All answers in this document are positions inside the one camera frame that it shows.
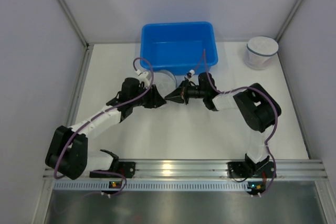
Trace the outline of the white mesh laundry bag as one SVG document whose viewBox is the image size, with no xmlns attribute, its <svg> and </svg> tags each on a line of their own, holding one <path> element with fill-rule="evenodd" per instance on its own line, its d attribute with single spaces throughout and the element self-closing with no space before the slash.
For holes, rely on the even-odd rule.
<svg viewBox="0 0 336 224">
<path fill-rule="evenodd" d="M 273 38 L 253 37 L 246 44 L 245 64 L 252 69 L 263 70 L 268 67 L 278 50 L 279 45 Z"/>
<path fill-rule="evenodd" d="M 165 98 L 177 88 L 175 76 L 167 70 L 154 72 L 153 84 L 162 98 Z"/>
</svg>

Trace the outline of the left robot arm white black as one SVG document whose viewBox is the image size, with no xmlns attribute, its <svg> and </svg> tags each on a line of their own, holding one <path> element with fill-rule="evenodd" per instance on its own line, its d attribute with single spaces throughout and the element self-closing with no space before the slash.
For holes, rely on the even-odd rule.
<svg viewBox="0 0 336 224">
<path fill-rule="evenodd" d="M 54 170 L 54 178 L 77 179 L 83 173 L 115 172 L 118 157 L 107 150 L 93 152 L 91 141 L 114 125 L 123 122 L 136 107 L 157 109 L 164 104 L 162 83 L 146 85 L 137 78 L 126 78 L 117 95 L 96 114 L 70 127 L 59 126 L 52 137 L 45 163 Z"/>
</svg>

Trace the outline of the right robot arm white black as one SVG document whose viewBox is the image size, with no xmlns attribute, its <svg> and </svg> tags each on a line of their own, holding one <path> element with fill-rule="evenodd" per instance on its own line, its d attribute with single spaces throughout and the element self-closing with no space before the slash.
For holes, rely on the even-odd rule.
<svg viewBox="0 0 336 224">
<path fill-rule="evenodd" d="M 269 93 L 258 83 L 232 91 L 220 92 L 212 75 L 198 75 L 198 84 L 193 84 L 189 74 L 165 99 L 188 104 L 190 99 L 202 99 L 210 111 L 238 109 L 250 128 L 249 146 L 243 161 L 228 163 L 229 177 L 237 182 L 248 178 L 275 178 L 276 163 L 268 143 L 275 134 L 281 108 Z"/>
</svg>

